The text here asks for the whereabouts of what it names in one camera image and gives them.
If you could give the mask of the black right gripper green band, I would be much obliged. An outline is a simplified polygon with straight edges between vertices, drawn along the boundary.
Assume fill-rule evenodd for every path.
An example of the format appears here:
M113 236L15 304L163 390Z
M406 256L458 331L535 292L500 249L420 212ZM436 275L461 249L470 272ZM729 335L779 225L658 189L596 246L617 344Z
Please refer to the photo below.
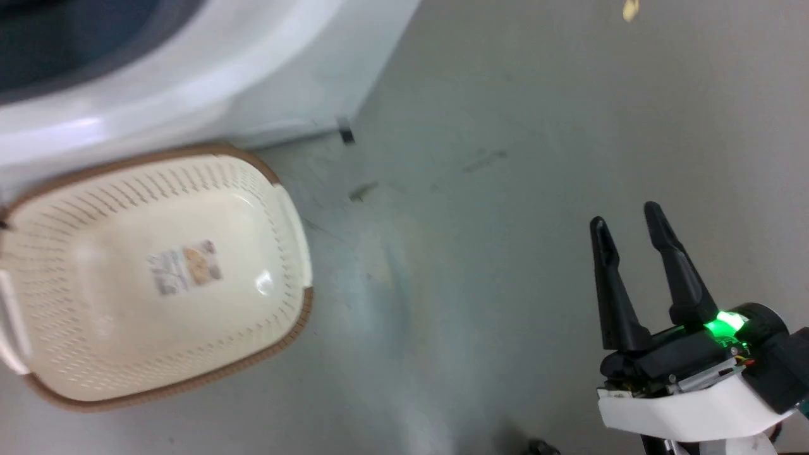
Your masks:
M604 218L590 220L596 297L604 349L603 389L630 397L673 393L679 381L731 361L751 361L774 335L788 334L781 316L762 303L719 311L661 205L645 202L645 222L664 263L673 327L651 334L639 323L619 273L619 253Z

